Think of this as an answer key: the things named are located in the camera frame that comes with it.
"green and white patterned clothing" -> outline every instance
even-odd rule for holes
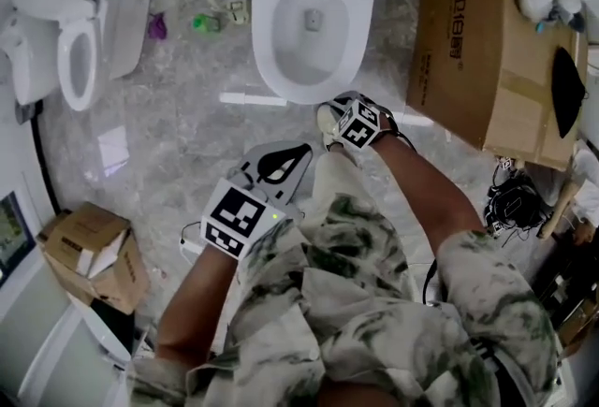
[[[452,236],[437,262],[458,319],[413,301],[398,235],[373,203],[336,194],[298,226],[281,222],[243,259],[224,353],[190,371],[136,361],[131,405],[311,405],[327,376],[377,385],[401,405],[499,406],[470,339],[513,359],[541,404],[556,347],[529,285],[482,234]]]

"open cardboard box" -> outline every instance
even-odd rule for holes
[[[129,314],[150,285],[130,223],[94,204],[59,214],[37,241],[61,286],[87,305],[99,298]]]
[[[516,0],[420,0],[407,104],[482,151],[565,170],[551,96],[559,47],[586,80],[587,40],[561,23],[537,33]]]

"green plastic object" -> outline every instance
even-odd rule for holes
[[[218,33],[221,30],[221,22],[218,21],[218,18],[206,14],[196,15],[192,25],[196,31],[202,33]]]

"purple cloth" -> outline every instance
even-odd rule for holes
[[[150,16],[152,17],[148,23],[148,36],[150,39],[167,39],[165,13],[151,14]]]

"shoe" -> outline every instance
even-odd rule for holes
[[[316,111],[316,124],[322,133],[322,142],[327,151],[329,151],[330,146],[333,144],[341,144],[343,146],[343,143],[335,137],[334,130],[339,118],[335,116],[334,112],[333,107],[326,103],[321,104]]]

